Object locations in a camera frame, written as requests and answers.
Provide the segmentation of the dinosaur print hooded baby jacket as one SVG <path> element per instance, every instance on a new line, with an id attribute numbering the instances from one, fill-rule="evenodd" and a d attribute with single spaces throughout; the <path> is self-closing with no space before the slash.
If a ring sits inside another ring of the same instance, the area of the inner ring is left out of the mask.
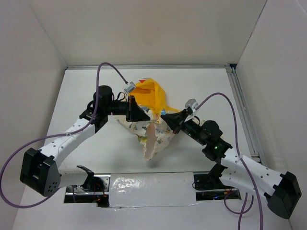
<path id="1" fill-rule="evenodd" d="M 143 147 L 144 158 L 149 161 L 157 153 L 164 150 L 174 137 L 173 131 L 161 118 L 167 113 L 177 113 L 179 110 L 167 105 L 166 92 L 153 79 L 145 78 L 136 83 L 132 91 L 138 106 L 149 116 L 148 121 L 128 122 L 118 116 L 117 120 L 132 134 L 136 135 Z"/>

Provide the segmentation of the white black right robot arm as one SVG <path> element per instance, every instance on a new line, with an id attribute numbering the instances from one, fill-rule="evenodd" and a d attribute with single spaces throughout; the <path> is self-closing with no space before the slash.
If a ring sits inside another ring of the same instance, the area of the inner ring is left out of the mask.
<path id="1" fill-rule="evenodd" d="M 183 110 L 161 115 L 161 118 L 173 133 L 182 131 L 204 146 L 204 155 L 215 162 L 209 171 L 211 186 L 230 186 L 264 198 L 270 211 L 289 219 L 302 195 L 296 176 L 291 172 L 282 174 L 274 171 L 238 154 L 231 144 L 221 138 L 222 131 L 215 121 L 208 120 L 198 125 L 192 120 L 186 121 L 187 115 L 187 111 Z"/>

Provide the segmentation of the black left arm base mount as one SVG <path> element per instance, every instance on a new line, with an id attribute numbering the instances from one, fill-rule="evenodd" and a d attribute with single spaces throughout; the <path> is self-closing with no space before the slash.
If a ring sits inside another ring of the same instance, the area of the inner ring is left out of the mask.
<path id="1" fill-rule="evenodd" d="M 64 203 L 93 203 L 98 207 L 109 207 L 110 174 L 94 173 L 78 165 L 69 172 L 64 171 L 61 180 L 66 185 Z"/>

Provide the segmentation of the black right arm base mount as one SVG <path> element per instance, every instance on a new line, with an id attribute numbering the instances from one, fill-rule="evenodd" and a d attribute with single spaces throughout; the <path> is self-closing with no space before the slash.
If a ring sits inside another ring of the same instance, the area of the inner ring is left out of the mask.
<path id="1" fill-rule="evenodd" d="M 226 168 L 219 164 L 212 167 L 209 172 L 195 173 L 192 187 L 196 190 L 197 201 L 240 199 L 239 191 L 233 187 L 226 186 L 220 181 L 222 172 Z"/>

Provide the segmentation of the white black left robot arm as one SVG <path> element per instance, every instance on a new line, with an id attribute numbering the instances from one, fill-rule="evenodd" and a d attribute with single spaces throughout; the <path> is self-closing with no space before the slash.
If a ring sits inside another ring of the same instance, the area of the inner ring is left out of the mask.
<path id="1" fill-rule="evenodd" d="M 109 86 L 99 86 L 93 100 L 77 121 L 57 139 L 40 149 L 28 149 L 23 158 L 20 181 L 44 197 L 57 189 L 78 185 L 84 191 L 94 187 L 94 172 L 78 165 L 74 169 L 59 170 L 64 160 L 84 141 L 96 134 L 110 115 L 123 115 L 128 122 L 148 121 L 149 116 L 137 105 L 131 92 L 136 89 L 129 83 L 124 89 L 125 100 L 114 99 Z"/>

